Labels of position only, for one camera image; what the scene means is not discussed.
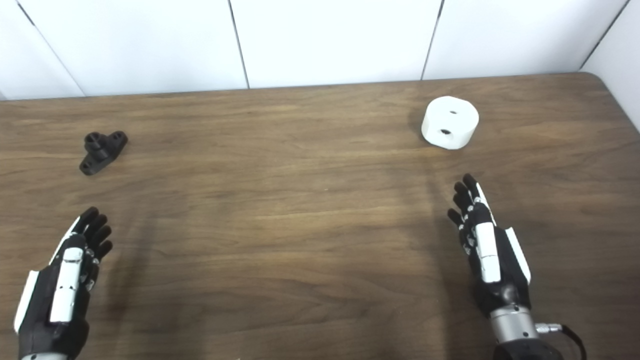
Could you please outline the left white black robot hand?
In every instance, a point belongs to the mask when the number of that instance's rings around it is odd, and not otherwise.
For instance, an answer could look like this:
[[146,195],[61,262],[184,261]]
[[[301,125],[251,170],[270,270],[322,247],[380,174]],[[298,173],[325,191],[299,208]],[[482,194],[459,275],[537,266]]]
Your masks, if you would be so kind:
[[91,291],[113,249],[108,218],[96,207],[73,221],[48,264],[29,272],[14,317],[19,360],[75,360],[90,332]]

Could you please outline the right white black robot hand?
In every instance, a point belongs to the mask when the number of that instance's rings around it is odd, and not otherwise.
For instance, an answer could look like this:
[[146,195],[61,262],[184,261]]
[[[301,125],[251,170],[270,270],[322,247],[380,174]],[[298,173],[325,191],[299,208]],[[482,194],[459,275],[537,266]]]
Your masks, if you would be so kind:
[[531,309],[531,271],[513,228],[496,223],[482,186],[470,174],[454,184],[448,218],[471,270],[471,296],[485,317],[506,306]]

